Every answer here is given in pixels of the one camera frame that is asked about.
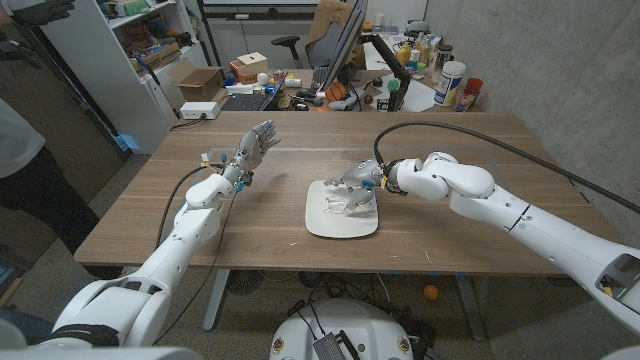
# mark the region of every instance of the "plastic bottle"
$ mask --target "plastic bottle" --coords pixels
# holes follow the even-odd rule
[[[419,62],[429,65],[429,56],[431,56],[431,39],[428,36],[425,36],[422,39],[422,44],[420,46],[420,60]]]
[[[467,66],[459,61],[447,61],[442,67],[440,82],[436,86],[436,95],[433,97],[436,105],[451,106],[456,100],[458,86]]]
[[[396,58],[398,59],[398,62],[400,63],[400,65],[404,66],[404,64],[406,64],[407,61],[409,61],[410,56],[411,56],[411,49],[409,49],[409,43],[405,42],[404,45],[402,45],[402,48],[398,51]]]
[[[424,33],[420,32],[420,35],[418,35],[418,37],[416,38],[416,40],[413,43],[413,49],[414,50],[421,50],[422,49],[422,40],[424,39]]]

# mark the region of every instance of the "wooden table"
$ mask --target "wooden table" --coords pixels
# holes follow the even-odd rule
[[[191,262],[193,266],[214,265],[219,269],[205,328],[214,325],[228,269],[558,274],[504,231],[453,213],[446,201],[429,203],[417,196],[400,197],[381,189],[376,189],[379,228],[374,234],[335,240],[306,230],[309,184],[341,175],[359,160],[371,158],[377,134],[398,122],[431,120],[467,127],[551,161],[513,115],[435,110],[411,114],[223,112],[214,121],[172,132],[78,249],[76,260],[90,265],[144,262],[153,250],[171,190],[183,174],[199,165],[200,154],[208,152],[213,159],[230,154],[248,129],[267,119],[274,120],[282,142],[269,150],[255,170],[252,186],[227,201],[223,228]],[[425,159],[433,151],[449,153],[461,163],[484,167],[496,183],[523,200],[598,236],[619,241],[567,179],[481,140],[444,129],[408,127],[388,134],[380,150],[387,161]],[[208,173],[200,173],[185,183],[170,215],[175,214],[188,184],[205,176]],[[459,283],[465,311],[471,312],[470,318],[479,319],[473,296],[468,295],[470,283],[465,279],[466,283]]]

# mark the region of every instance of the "robotic hand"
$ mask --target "robotic hand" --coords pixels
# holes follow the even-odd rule
[[[271,147],[280,142],[272,120],[263,122],[247,131],[236,148],[229,164],[226,164],[222,176],[234,187],[251,185],[252,170],[262,163],[262,158]]]
[[[69,17],[75,0],[0,0],[7,15],[27,25],[46,25]]]
[[[380,185],[382,179],[382,168],[375,159],[361,161],[358,165],[347,170],[344,175],[334,177],[324,182],[325,186],[345,185],[347,191],[353,193],[352,199],[347,200],[345,207],[354,210],[359,205],[364,205],[371,201],[374,196],[373,188]]]

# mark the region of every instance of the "white robotic arm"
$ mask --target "white robotic arm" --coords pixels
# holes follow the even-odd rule
[[[135,273],[100,280],[81,290],[58,318],[49,340],[39,347],[151,346],[169,312],[171,296],[195,251],[220,228],[223,198],[250,185],[274,138],[271,120],[247,132],[222,174],[191,187],[176,214],[173,231]]]
[[[620,322],[640,335],[640,250],[570,224],[502,187],[488,171],[432,153],[404,160],[388,181],[430,201],[449,196],[456,213],[495,226],[576,280]]]

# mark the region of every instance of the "white plate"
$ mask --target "white plate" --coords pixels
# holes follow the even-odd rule
[[[351,193],[344,185],[324,186],[324,181],[314,181],[307,193],[305,223],[312,234],[338,239],[347,239],[373,234],[378,229],[378,207],[376,197],[354,211],[335,206],[327,211],[327,198],[332,200],[350,199]]]

